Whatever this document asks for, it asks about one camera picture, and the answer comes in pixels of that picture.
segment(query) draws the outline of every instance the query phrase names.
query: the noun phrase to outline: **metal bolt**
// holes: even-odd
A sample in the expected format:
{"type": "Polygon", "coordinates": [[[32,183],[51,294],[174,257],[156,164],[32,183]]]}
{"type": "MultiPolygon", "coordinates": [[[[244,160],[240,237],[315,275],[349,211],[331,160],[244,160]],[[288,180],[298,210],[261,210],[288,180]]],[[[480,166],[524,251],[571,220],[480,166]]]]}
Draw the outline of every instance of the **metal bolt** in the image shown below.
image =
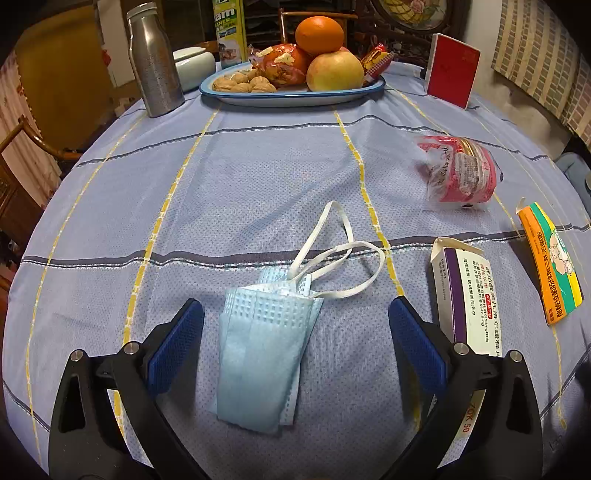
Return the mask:
{"type": "Polygon", "coordinates": [[[82,350],[74,350],[70,354],[70,360],[72,360],[73,362],[77,362],[78,360],[80,360],[82,358],[83,355],[84,355],[84,352],[82,350]]]}
{"type": "Polygon", "coordinates": [[[126,343],[123,347],[123,351],[128,355],[133,355],[135,352],[139,350],[139,343],[138,342],[129,342],[126,343]]]}
{"type": "Polygon", "coordinates": [[[521,353],[518,352],[517,350],[512,350],[509,353],[509,356],[511,357],[511,360],[513,360],[516,364],[518,364],[519,362],[521,362],[523,360],[523,355],[521,355],[521,353]]]}
{"type": "Polygon", "coordinates": [[[458,355],[467,355],[470,352],[468,346],[461,342],[454,344],[453,349],[458,355]]]}

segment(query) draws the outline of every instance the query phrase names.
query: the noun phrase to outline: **metal thermos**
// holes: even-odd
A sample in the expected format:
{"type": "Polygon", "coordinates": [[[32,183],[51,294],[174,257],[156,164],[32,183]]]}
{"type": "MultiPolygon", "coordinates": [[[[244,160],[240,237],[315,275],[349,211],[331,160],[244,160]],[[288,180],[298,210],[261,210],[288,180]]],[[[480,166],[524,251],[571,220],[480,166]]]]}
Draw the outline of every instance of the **metal thermos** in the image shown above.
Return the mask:
{"type": "Polygon", "coordinates": [[[148,115],[164,115],[184,103],[181,82],[168,37],[158,21],[155,2],[127,12],[129,60],[148,115]]]}

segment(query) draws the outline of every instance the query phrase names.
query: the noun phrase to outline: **purple stripe on box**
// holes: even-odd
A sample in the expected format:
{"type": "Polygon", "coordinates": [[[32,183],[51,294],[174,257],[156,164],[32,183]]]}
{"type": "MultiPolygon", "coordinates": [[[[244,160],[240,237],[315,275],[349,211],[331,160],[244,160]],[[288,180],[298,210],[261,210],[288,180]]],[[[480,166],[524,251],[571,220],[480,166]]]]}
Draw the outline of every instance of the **purple stripe on box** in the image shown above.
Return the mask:
{"type": "Polygon", "coordinates": [[[466,307],[464,305],[464,289],[457,254],[453,248],[443,249],[447,261],[447,274],[452,292],[453,341],[468,342],[466,333],[466,307]]]}

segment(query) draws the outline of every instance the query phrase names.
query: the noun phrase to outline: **tablecloth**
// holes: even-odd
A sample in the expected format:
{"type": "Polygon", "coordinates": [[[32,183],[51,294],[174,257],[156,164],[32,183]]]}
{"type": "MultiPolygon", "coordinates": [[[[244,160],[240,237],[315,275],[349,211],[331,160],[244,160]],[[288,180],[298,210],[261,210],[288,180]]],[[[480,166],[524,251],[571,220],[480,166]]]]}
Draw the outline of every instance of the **tablecloth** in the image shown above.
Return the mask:
{"type": "MultiPolygon", "coordinates": [[[[191,351],[157,401],[214,480],[379,478],[418,422],[412,375],[388,327],[394,278],[431,321],[428,264],[438,236],[477,245],[490,260],[504,353],[520,350],[534,383],[545,466],[560,453],[584,410],[573,378],[591,345],[591,304],[584,300],[556,325],[559,371],[515,207],[526,197],[545,210],[588,296],[591,227],[582,203],[540,148],[478,96],[462,110],[427,96],[422,80],[392,67],[384,78],[385,91],[336,106],[244,108],[191,92],[183,106],[152,119],[138,102],[85,152],[47,206],[9,295],[7,412],[43,468],[69,353],[103,355],[142,341],[192,297],[206,312],[200,351],[191,351]],[[414,138],[442,132],[474,139],[502,169],[484,209],[425,209],[414,138]],[[269,436],[218,420],[208,409],[225,289],[256,282],[265,265],[289,264],[330,200],[345,208],[355,239],[390,251],[395,272],[384,269],[355,297],[324,302],[301,364],[293,426],[269,436]]],[[[334,215],[314,248],[344,241],[334,215]]],[[[359,251],[313,288],[353,286],[377,264],[373,252],[359,251]]],[[[142,458],[113,401],[131,452],[142,458]]]]}

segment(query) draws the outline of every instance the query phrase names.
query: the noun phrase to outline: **orange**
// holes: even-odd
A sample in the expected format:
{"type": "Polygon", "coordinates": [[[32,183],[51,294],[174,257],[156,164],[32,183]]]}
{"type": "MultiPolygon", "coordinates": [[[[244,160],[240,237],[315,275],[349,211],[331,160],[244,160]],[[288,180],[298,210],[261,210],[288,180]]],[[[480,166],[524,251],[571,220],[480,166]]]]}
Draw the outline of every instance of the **orange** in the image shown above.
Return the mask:
{"type": "Polygon", "coordinates": [[[343,46],[345,32],[341,26],[328,17],[309,17],[295,29],[295,41],[310,55],[337,51],[343,46]]]}

